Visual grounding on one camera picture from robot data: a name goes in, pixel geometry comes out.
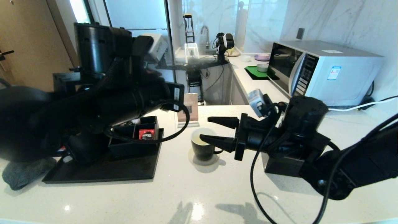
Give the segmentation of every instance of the microwave control panel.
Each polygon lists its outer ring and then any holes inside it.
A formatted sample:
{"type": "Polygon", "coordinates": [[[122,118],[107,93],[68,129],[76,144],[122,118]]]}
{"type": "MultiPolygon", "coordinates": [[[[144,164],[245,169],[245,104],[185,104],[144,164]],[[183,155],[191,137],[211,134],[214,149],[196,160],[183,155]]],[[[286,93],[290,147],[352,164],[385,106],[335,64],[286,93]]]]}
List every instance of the microwave control panel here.
{"type": "Polygon", "coordinates": [[[304,96],[319,58],[306,54],[293,96],[304,96]]]}

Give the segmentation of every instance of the microwave oven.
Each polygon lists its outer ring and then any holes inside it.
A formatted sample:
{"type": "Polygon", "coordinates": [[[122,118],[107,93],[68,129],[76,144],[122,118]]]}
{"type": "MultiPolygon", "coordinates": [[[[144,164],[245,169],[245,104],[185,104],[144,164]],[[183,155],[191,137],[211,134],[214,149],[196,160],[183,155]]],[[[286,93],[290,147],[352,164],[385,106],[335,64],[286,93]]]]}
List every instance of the microwave oven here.
{"type": "Polygon", "coordinates": [[[324,41],[274,42],[267,74],[288,97],[309,96],[333,107],[356,106],[383,56],[324,41]]]}

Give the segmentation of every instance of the white cable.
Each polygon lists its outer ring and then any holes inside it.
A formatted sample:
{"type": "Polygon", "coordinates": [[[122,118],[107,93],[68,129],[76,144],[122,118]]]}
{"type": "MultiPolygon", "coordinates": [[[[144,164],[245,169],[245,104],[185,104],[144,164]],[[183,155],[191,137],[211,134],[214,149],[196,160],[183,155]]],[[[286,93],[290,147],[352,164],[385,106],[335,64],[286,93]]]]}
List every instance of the white cable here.
{"type": "Polygon", "coordinates": [[[334,109],[334,108],[329,108],[329,110],[330,110],[330,111],[345,112],[345,111],[355,110],[355,109],[358,109],[358,108],[361,108],[361,107],[364,107],[364,106],[373,105],[373,104],[387,103],[387,102],[392,101],[392,100],[395,100],[395,99],[396,99],[396,97],[395,97],[395,98],[388,99],[388,100],[383,100],[383,101],[377,101],[377,102],[371,102],[371,103],[367,103],[367,104],[362,104],[362,105],[355,106],[355,107],[351,107],[351,108],[348,108],[348,109],[334,109]]]}

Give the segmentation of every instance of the red package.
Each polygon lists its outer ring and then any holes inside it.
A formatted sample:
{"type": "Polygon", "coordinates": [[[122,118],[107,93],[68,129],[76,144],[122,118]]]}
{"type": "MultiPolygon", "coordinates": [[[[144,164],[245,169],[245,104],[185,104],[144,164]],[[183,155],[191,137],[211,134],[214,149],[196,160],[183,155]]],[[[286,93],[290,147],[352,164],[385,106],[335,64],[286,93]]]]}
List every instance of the red package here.
{"type": "Polygon", "coordinates": [[[155,129],[141,129],[139,131],[138,138],[140,140],[151,140],[154,139],[155,136],[155,129]]]}

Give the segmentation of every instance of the mug handle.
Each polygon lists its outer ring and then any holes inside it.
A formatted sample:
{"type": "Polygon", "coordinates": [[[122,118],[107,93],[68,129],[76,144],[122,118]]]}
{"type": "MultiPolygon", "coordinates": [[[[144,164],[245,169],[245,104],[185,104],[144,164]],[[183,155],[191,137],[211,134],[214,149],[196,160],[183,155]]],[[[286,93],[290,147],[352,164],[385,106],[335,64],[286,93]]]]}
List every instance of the mug handle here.
{"type": "Polygon", "coordinates": [[[216,151],[216,149],[214,149],[214,151],[213,151],[213,154],[214,155],[216,155],[216,154],[220,154],[220,153],[222,153],[224,150],[221,150],[221,151],[216,151]]]}

